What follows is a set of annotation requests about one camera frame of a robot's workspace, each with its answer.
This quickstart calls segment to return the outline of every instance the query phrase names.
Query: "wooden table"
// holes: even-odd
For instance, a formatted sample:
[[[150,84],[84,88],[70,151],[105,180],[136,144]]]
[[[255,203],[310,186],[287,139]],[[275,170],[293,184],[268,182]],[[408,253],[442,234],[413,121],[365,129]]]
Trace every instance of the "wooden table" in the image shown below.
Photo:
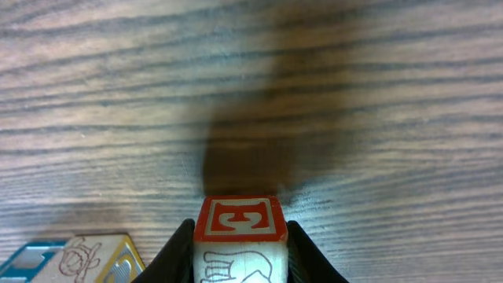
[[[503,281],[503,2],[3,0],[0,262],[278,193],[351,282]]]

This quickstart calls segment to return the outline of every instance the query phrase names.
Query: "table surface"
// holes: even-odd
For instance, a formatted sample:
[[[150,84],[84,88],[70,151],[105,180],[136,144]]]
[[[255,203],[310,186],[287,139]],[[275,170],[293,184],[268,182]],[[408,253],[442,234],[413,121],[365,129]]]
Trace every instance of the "table surface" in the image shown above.
[[[503,281],[503,3],[3,0],[0,262],[277,193],[351,282]]]

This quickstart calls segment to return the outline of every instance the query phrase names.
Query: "block top face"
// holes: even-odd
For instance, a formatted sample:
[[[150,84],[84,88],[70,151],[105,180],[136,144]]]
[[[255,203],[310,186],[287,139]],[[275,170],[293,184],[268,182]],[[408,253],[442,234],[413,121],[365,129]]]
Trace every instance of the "block top face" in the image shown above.
[[[286,241],[280,202],[273,196],[206,197],[194,241]]]

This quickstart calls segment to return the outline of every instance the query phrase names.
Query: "block side face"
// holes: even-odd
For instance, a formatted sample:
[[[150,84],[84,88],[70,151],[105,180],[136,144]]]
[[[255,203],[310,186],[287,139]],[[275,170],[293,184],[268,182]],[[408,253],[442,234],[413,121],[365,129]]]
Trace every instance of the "block side face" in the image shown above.
[[[124,237],[124,234],[73,237],[32,282],[94,282]]]
[[[35,241],[22,246],[0,266],[0,281],[25,278],[31,281],[63,249],[66,241]]]
[[[96,282],[130,282],[144,269],[145,266],[133,245],[133,241],[125,235],[97,277]]]
[[[207,243],[194,245],[194,282],[286,283],[285,242]]]

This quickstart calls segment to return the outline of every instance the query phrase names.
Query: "wooden toy block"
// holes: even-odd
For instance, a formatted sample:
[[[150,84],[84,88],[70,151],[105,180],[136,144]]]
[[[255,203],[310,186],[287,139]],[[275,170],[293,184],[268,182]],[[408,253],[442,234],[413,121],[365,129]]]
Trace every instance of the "wooden toy block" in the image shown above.
[[[207,197],[194,230],[194,282],[285,283],[287,239],[276,197]]]
[[[65,244],[66,241],[27,243],[0,266],[0,283],[31,282]]]
[[[126,234],[72,238],[34,283],[130,282],[145,269]]]

